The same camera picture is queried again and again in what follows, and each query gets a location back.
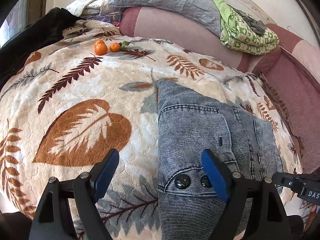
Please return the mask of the leaf pattern plush blanket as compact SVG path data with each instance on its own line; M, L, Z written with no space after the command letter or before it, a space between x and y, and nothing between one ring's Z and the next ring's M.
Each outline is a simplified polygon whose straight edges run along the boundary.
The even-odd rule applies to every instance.
M112 53L110 44L121 50ZM105 55L94 46L104 43ZM115 239L162 239L158 213L159 85L170 81L243 109L273 128L283 171L302 166L262 81L161 39L78 21L33 52L1 90L1 192L32 219L50 176L76 177L114 148L119 166L97 204Z

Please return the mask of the white crumpled cloth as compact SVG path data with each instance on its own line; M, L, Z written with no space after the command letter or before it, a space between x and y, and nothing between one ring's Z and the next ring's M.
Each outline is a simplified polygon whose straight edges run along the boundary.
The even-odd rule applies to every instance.
M67 5L66 9L78 17L104 15L116 10L110 2L111 0L76 0Z

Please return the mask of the green patterned folded cloth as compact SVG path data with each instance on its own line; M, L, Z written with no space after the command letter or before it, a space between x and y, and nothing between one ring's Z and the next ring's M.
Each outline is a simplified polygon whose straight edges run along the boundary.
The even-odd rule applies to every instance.
M221 43L232 50L264 55L279 46L278 35L262 21L235 9L224 0L213 0L221 16Z

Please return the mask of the blue denim jeans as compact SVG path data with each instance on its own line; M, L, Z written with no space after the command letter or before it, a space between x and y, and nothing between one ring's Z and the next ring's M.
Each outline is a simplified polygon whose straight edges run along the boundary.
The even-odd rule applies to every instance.
M163 239L208 239L225 208L202 167L211 150L233 172L283 171L272 125L170 81L159 85L158 213Z

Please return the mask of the black garment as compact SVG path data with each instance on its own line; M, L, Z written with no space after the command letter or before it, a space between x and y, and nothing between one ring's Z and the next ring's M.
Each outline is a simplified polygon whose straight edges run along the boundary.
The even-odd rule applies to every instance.
M22 69L31 53L62 40L62 32L78 20L64 8L53 8L8 40L1 48L1 87Z

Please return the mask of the small orange tangerine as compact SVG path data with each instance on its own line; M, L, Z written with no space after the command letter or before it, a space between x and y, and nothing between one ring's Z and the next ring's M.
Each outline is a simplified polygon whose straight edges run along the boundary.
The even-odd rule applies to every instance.
M121 45L120 43L114 42L110 44L109 49L112 53L116 53L121 50Z

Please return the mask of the large orange tangerine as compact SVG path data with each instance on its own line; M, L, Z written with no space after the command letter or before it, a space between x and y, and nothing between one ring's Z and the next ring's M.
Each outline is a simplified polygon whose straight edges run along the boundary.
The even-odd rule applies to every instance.
M94 46L94 51L97 55L105 55L108 52L108 47L104 43L99 43Z

